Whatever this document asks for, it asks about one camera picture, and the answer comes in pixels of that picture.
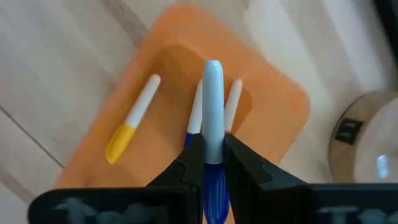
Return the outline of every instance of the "yellow marker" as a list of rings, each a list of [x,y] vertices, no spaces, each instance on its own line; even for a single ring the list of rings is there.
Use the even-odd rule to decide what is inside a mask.
[[[139,126],[146,110],[148,109],[149,103],[152,101],[157,88],[160,84],[160,77],[153,74],[144,89],[138,96],[137,101],[132,107],[126,120],[113,134],[106,148],[106,159],[110,164],[114,164],[126,150],[129,145],[136,128]]]

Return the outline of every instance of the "wood plank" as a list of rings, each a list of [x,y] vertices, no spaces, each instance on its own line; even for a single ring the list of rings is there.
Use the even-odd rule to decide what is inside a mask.
[[[62,168],[0,111],[0,181],[25,203],[52,188]]]
[[[161,13],[172,4],[176,3],[175,0],[116,0],[116,3],[120,5],[128,6],[137,18],[139,18],[142,23],[150,28],[156,19],[161,15]]]
[[[102,2],[64,0],[0,0],[0,49],[0,105],[62,164],[135,51]]]
[[[136,46],[140,46],[148,33],[148,27],[140,20],[138,15],[123,1],[103,0],[103,3],[129,34],[132,42]]]
[[[361,85],[395,88],[397,69],[373,0],[324,1]]]
[[[0,182],[1,223],[27,223],[27,204]]]

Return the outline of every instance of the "white marker barrel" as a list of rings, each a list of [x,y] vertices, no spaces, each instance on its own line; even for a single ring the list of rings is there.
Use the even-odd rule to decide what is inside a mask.
[[[134,106],[132,107],[129,115],[126,118],[125,123],[136,128],[138,127],[139,123],[141,122],[142,118],[152,98],[154,97],[157,88],[160,84],[160,77],[156,74],[153,74],[147,84],[145,85],[144,89],[138,96],[137,101],[135,102]]]
[[[206,140],[205,162],[223,162],[224,80],[223,67],[217,60],[205,64],[203,74],[203,137]]]
[[[238,108],[239,98],[241,97],[242,86],[242,80],[237,79],[232,83],[231,90],[229,91],[224,110],[224,128],[227,132],[231,132],[232,130],[236,109]]]
[[[189,117],[187,132],[191,134],[200,133],[201,119],[202,119],[202,80],[199,81],[197,86],[197,92],[195,93],[195,99],[193,100],[193,106],[191,116]]]

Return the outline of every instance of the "white marker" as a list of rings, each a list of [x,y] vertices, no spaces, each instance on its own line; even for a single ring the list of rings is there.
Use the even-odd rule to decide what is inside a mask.
[[[205,64],[203,74],[203,127],[206,140],[205,163],[223,162],[224,80],[223,67],[217,60]]]
[[[124,124],[120,125],[113,134],[106,148],[106,158],[110,164],[114,164],[120,158],[124,150],[126,150],[159,85],[160,77],[153,74],[139,94]]]
[[[242,80],[237,79],[232,83],[229,91],[228,100],[224,110],[224,128],[225,131],[231,132],[234,123],[236,109],[238,108],[239,98],[242,92]]]
[[[197,92],[195,93],[195,99],[193,100],[192,111],[191,116],[189,117],[184,147],[189,145],[194,134],[200,133],[203,101],[202,92],[202,81],[200,80],[197,86]]]

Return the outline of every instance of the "blue marker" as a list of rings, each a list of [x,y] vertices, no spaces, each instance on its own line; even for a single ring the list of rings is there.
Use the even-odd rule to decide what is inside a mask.
[[[193,100],[191,116],[189,117],[187,135],[185,136],[184,148],[187,147],[194,134],[200,133],[201,128],[201,103],[202,103],[202,81],[200,80]]]
[[[229,195],[223,165],[224,77],[217,60],[209,60],[203,73],[203,127],[205,148],[204,210],[207,223],[224,223],[229,212]]]

